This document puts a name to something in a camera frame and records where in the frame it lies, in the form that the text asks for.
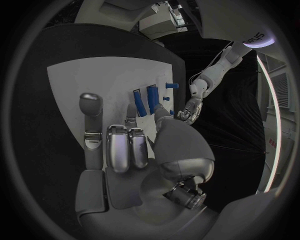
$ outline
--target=robot forearm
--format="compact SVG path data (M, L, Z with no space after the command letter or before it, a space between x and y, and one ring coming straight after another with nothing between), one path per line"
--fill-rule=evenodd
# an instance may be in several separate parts
M178 112L178 117L189 125L193 124L199 117L203 98L206 98L221 83L224 75L239 65L242 57L251 50L239 42L223 49L219 61L203 70L189 86L191 99L186 103L184 110Z

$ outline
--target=white board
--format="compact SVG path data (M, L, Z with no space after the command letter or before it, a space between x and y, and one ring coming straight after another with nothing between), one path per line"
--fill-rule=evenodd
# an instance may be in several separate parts
M148 115L137 118L137 126L154 141L156 126L150 115L147 86L158 87L159 102L169 111L174 110L172 65L164 62L132 57L92 57L62 62L47 68L51 89L58 108L72 134L84 146L84 114L79 108L82 93L98 94L103 98L103 152L107 127L125 125L127 106L134 102L133 90L140 89ZM154 153L148 144L148 156Z

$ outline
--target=light strip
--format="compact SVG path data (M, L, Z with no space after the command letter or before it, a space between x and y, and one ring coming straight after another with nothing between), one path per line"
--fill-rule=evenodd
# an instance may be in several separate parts
M276 113L276 124L277 124L277 144L276 144L276 152L275 152L275 159L274 159L274 163L273 163L273 168L271 171L271 175L270 178L268 180L268 183L265 187L264 192L268 192L272 186L275 174L276 174L276 170L277 170L277 166L278 166L278 162L279 162L279 157L280 157L280 149L281 149L281 138L282 138L282 130L281 130L281 116L280 116L280 110L279 110L279 105L278 105L278 101L277 101L277 96L276 96L276 92L274 89L274 86L272 84L271 78L263 64L263 62L261 61L261 59L259 58L259 56L257 56L257 61L264 73L264 76L267 80L267 83L269 85L269 88L271 90L271 95L274 101L274 107L275 107L275 113Z
M266 47L266 46L269 46L271 44L275 43L274 39L272 38L271 40L267 41L267 42L264 42L262 44L258 44L258 45L250 45L250 44L245 44L244 45L246 47L249 47L249 48L252 48L252 49L258 49L258 48L263 48L263 47Z

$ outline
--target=blue cylinder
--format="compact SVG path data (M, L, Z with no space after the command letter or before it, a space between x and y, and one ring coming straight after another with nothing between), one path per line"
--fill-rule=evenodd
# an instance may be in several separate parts
M148 105L150 114L154 114L154 107L160 103L159 101L159 88L157 86L147 87Z
M141 95L138 91L133 92L134 102L140 117L145 117L147 115L146 109L141 99Z
M166 89L178 89L179 84L178 83L165 83L165 88Z

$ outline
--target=white robotic arm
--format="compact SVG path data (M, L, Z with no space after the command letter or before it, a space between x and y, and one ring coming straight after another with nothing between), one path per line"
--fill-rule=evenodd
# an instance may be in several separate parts
M186 103L184 110L178 112L178 117L189 125L193 124L199 117L203 98L206 98L221 83L224 75L239 65L242 57L251 50L252 48L239 42L223 49L219 61L203 70L189 86L191 99Z

